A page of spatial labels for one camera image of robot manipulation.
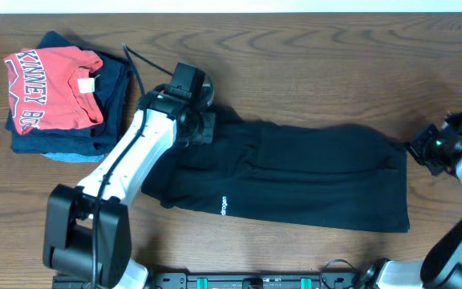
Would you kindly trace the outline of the black t-shirt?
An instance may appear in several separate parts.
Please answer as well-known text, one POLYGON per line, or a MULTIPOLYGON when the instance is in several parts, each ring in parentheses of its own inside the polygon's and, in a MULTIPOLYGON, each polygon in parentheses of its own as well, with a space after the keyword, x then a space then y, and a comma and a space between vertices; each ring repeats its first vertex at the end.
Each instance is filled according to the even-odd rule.
POLYGON ((407 153, 357 124, 327 128, 217 116, 209 144, 164 153, 141 190, 165 208, 348 230, 406 233, 407 153))

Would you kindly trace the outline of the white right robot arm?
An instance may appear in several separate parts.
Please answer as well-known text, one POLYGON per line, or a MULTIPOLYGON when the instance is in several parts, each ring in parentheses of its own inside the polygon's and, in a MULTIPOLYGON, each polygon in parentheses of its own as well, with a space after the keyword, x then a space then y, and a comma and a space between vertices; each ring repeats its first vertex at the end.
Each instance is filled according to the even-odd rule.
MULTIPOLYGON (((462 112, 450 113, 441 127, 428 125, 406 143, 415 161, 432 175, 447 173, 462 186, 462 112)), ((424 260, 372 264, 356 288, 462 288, 462 218, 432 247, 424 260)))

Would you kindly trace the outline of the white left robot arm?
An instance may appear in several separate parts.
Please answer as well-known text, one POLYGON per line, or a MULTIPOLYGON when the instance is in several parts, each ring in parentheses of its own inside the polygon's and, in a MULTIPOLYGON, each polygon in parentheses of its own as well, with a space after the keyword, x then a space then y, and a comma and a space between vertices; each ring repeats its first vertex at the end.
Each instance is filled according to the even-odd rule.
POLYGON ((154 164, 175 143, 213 139, 207 112, 214 90, 197 98, 159 86, 104 161, 74 188, 57 185, 47 201, 43 263, 54 288, 144 288, 148 269, 134 261, 128 210, 154 164))

